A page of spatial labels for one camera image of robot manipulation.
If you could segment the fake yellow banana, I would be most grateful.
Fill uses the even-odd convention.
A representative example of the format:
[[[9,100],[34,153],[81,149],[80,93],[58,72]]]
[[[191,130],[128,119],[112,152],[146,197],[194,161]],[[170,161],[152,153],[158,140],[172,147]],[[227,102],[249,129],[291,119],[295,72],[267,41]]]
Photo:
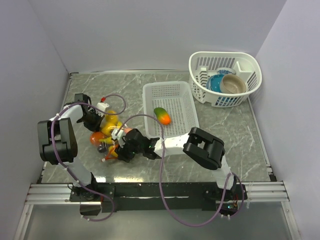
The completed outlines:
[[[121,127],[122,123],[117,123],[116,124],[118,126],[118,129]],[[107,137],[105,136],[105,139],[103,139],[103,142],[106,143],[106,144],[112,144],[113,143],[113,140],[112,140],[112,137]]]

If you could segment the clear zip top bag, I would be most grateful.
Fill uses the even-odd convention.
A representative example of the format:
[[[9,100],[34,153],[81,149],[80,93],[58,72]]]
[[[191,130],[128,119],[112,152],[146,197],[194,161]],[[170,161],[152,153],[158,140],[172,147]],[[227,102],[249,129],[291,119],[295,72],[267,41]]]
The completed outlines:
[[[114,110],[108,110],[102,118],[100,130],[93,132],[90,136],[90,143],[96,147],[99,153],[105,154],[102,162],[118,158],[116,148],[120,145],[118,140],[113,140],[112,133],[114,130],[117,132],[123,123],[119,121],[118,115],[110,115],[115,113]]]

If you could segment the fake green orange mango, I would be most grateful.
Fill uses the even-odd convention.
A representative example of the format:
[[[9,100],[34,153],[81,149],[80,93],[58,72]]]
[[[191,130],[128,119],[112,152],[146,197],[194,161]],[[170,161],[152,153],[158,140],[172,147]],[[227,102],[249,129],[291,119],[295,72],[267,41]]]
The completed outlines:
[[[171,117],[168,112],[162,108],[157,107],[153,110],[157,120],[163,125],[169,125],[171,123]]]

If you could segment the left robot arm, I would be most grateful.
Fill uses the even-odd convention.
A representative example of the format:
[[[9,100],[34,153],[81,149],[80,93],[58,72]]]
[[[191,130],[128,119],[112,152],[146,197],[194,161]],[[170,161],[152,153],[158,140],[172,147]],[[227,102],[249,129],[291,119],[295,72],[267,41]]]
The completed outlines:
[[[100,130],[103,116],[91,104],[91,98],[84,93],[74,95],[75,103],[85,103],[85,105],[71,106],[67,103],[66,110],[59,118],[43,120],[37,123],[37,135],[39,154],[44,162],[51,165],[58,165],[80,178],[80,185],[77,180],[73,181],[72,191],[83,200],[94,201],[100,193],[94,175],[89,172],[81,163],[78,155],[78,144],[74,133],[73,125],[82,123],[85,128],[95,133]]]

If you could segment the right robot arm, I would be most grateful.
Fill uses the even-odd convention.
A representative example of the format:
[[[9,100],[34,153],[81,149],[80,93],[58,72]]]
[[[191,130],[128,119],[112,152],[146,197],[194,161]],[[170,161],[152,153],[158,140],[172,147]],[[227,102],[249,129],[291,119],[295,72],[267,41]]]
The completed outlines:
[[[111,139],[118,143],[115,148],[117,158],[127,163],[137,154],[150,160],[185,154],[201,167],[213,171],[214,197],[230,201],[236,196],[237,179],[228,166],[224,142],[198,127],[193,127],[189,133],[164,139],[148,138],[136,128],[115,129]]]

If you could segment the fake yellow lemon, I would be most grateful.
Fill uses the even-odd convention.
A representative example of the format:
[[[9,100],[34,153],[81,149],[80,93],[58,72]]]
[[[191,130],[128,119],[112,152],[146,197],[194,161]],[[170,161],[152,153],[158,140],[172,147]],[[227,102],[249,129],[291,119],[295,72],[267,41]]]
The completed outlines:
[[[105,121],[116,124],[119,121],[117,113],[114,110],[109,110],[105,115]]]

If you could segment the white rectangular perforated basket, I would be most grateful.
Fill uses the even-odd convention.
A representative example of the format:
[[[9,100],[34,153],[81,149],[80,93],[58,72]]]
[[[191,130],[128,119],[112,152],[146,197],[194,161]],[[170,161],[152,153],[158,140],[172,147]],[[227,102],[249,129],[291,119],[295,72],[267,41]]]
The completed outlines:
[[[156,117],[154,109],[163,108],[170,116],[171,123],[163,126],[165,138],[184,135],[200,126],[191,88],[185,81],[147,83],[142,100],[145,115]]]

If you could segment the white round dish rack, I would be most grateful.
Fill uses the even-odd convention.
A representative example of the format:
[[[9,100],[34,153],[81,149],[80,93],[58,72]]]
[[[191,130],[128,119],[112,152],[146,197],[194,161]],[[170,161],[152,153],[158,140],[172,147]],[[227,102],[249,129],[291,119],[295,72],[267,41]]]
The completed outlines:
[[[241,104],[262,84],[258,62],[244,52],[195,52],[189,57],[188,69],[194,98],[217,108]]]

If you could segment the beige bowl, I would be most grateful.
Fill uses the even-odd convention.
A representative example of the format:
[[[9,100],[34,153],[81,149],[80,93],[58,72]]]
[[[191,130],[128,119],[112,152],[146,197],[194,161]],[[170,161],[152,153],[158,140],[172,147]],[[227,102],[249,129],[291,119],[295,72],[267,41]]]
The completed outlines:
[[[234,74],[226,74],[220,82],[220,90],[224,94],[242,94],[246,92],[245,82]]]

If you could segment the blue white patterned plate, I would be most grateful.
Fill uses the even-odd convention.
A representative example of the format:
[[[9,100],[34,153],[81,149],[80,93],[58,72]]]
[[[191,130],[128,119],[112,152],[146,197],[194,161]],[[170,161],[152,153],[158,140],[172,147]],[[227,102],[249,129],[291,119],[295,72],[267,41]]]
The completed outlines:
[[[219,75],[228,75],[228,74],[236,75],[236,71],[233,68],[228,68],[228,67],[219,67],[216,69],[216,72]]]

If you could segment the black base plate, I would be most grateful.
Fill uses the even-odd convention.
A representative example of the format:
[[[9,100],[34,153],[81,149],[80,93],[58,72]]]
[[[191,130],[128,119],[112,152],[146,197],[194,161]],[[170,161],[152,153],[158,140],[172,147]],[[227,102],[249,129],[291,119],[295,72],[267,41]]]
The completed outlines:
[[[224,203],[220,213],[234,215],[241,200],[247,200],[245,185],[236,184],[236,195],[232,200],[225,201],[225,193],[220,199],[213,196],[215,182],[155,182],[142,183],[97,183],[98,197],[85,200],[74,194],[71,187],[69,200],[81,203],[80,212],[86,216],[96,216],[99,212],[117,211],[151,211],[164,210],[165,206],[160,192],[164,193],[165,201],[171,210],[200,209],[216,211],[220,201]]]

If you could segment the aluminium rail frame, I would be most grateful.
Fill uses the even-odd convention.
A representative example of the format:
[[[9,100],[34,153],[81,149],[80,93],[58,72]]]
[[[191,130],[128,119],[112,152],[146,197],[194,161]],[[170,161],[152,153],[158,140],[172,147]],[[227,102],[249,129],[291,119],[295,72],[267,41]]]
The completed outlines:
[[[224,203],[211,182],[101,183],[115,201],[84,202],[65,183],[30,186],[16,240],[300,240],[287,188],[246,181]]]

